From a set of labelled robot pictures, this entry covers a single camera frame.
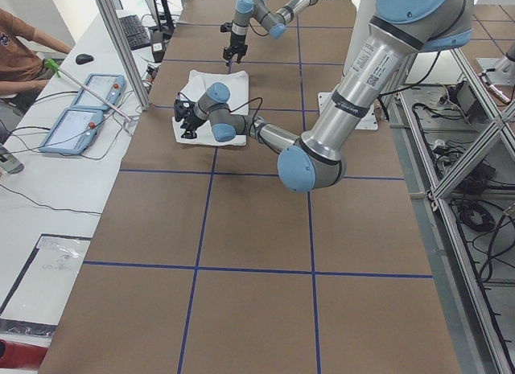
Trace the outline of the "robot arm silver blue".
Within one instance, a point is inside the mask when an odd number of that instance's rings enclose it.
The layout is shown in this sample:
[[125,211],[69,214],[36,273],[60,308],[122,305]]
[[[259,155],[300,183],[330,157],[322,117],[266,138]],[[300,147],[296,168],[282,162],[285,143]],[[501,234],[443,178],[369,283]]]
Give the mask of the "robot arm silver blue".
[[247,135],[278,155],[278,175],[295,192],[338,183],[346,166],[341,148],[400,63],[411,54],[446,51],[470,40],[474,0],[373,0],[369,37],[332,91],[314,126],[294,135],[257,115],[229,108],[229,88],[211,84],[199,100],[177,96],[175,120],[185,138],[209,123],[218,142]]
[[223,59],[229,66],[232,58],[237,57],[237,63],[245,56],[248,45],[246,36],[250,20],[254,18],[274,38],[280,38],[286,31],[286,25],[296,15],[309,6],[314,6],[319,0],[290,0],[287,4],[271,11],[265,0],[237,0],[232,22],[220,26],[221,32],[230,33],[230,43],[223,50]]

